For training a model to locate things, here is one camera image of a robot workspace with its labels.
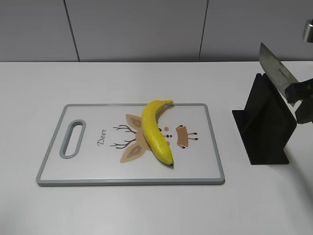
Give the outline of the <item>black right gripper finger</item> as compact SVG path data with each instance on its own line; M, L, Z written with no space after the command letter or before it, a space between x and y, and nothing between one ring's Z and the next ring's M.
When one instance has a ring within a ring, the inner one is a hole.
M298 124L313 122L313 100L303 100L295 111L295 116Z
M313 79L290 84L285 89L286 100L289 104L297 101L313 99Z

